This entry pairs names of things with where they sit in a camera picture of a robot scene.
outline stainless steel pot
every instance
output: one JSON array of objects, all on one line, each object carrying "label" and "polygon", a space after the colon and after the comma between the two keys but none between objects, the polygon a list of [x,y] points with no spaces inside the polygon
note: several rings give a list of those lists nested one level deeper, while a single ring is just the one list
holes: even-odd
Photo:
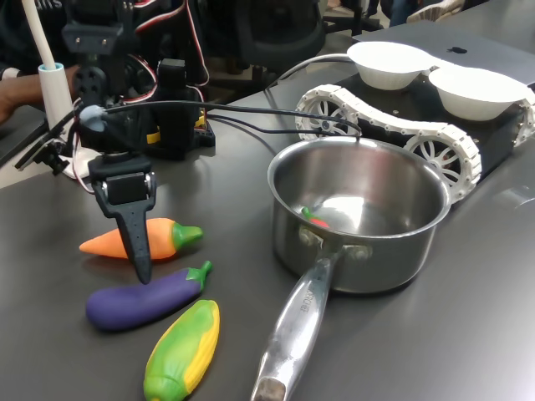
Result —
[{"label": "stainless steel pot", "polygon": [[[275,253],[303,276],[268,340],[252,401],[285,401],[312,351],[329,288],[369,294],[409,282],[451,200],[424,159],[347,137],[290,146],[273,159],[268,181]],[[304,207],[329,227],[307,220]]]}]

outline pot handle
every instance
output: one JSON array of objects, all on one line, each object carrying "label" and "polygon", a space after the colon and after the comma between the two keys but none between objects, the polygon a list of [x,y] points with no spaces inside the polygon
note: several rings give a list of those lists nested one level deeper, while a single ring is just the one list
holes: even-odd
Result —
[{"label": "pot handle", "polygon": [[320,250],[314,266],[293,288],[267,341],[251,401],[289,399],[318,336],[340,254]]}]

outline paper bowl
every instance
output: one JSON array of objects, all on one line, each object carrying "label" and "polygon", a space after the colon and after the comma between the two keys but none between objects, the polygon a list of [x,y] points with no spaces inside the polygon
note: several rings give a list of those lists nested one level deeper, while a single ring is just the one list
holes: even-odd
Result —
[{"label": "paper bowl", "polygon": [[403,89],[435,65],[423,50],[392,42],[359,42],[349,48],[348,56],[366,84],[383,90]]},{"label": "paper bowl", "polygon": [[526,85],[505,75],[458,66],[433,71],[429,81],[449,113],[471,121],[495,119],[528,91]]}]

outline pot rim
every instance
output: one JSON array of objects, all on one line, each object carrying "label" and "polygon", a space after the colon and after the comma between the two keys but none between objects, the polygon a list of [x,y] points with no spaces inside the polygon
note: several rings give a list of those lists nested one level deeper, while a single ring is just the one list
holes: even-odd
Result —
[{"label": "pot rim", "polygon": [[[324,146],[325,143],[341,143],[341,144],[356,145],[357,140],[359,141],[359,146],[367,146],[370,148],[380,147],[380,148],[387,149],[387,150],[393,150],[395,153],[398,153],[400,155],[403,155],[404,157],[412,159],[415,163],[421,165],[422,168],[428,172],[428,174],[433,178],[433,180],[436,181],[438,186],[441,188],[442,200],[443,200],[442,210],[435,217],[435,219],[433,219],[433,221],[431,221],[430,223],[416,230],[402,232],[400,234],[394,234],[394,235],[389,235],[389,236],[356,235],[356,234],[350,234],[344,231],[333,230],[331,228],[320,227],[318,225],[311,223],[310,221],[305,219],[301,214],[297,213],[294,209],[289,207],[286,204],[286,202],[284,202],[283,199],[279,196],[277,189],[275,188],[275,173],[283,161],[287,160],[289,157],[298,153],[299,151],[303,151],[304,149],[307,149],[307,148],[319,148],[319,147]],[[440,223],[444,219],[444,217],[447,216],[451,208],[451,195],[450,195],[449,185],[444,181],[442,177],[440,177],[436,173],[434,167],[429,162],[419,157],[418,155],[415,155],[414,153],[411,153],[403,148],[400,148],[399,146],[391,145],[386,142],[381,142],[378,140],[369,140],[369,139],[364,139],[364,138],[357,139],[355,137],[323,137],[323,138],[317,138],[316,140],[301,141],[296,144],[290,145],[288,148],[285,148],[282,151],[280,151],[269,164],[269,167],[267,168],[267,182],[269,183],[269,188],[271,189],[271,192],[273,196],[275,197],[275,200],[280,205],[282,205],[288,212],[290,212],[292,215],[297,217],[304,225],[309,226],[309,227],[314,227],[320,232],[326,232],[329,234],[334,234],[337,236],[345,236],[345,237],[354,238],[354,239],[387,240],[387,239],[404,238],[407,236],[415,236],[417,234],[420,234],[421,232],[427,231],[435,227],[436,225],[438,225],[438,223]]]}]

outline laptop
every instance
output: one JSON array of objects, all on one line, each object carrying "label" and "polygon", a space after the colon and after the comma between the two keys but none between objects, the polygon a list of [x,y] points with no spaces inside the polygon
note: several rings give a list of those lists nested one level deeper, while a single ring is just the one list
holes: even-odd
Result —
[{"label": "laptop", "polygon": [[445,61],[488,69],[535,88],[535,54],[430,21],[354,36],[359,42],[396,42],[420,48]]}]

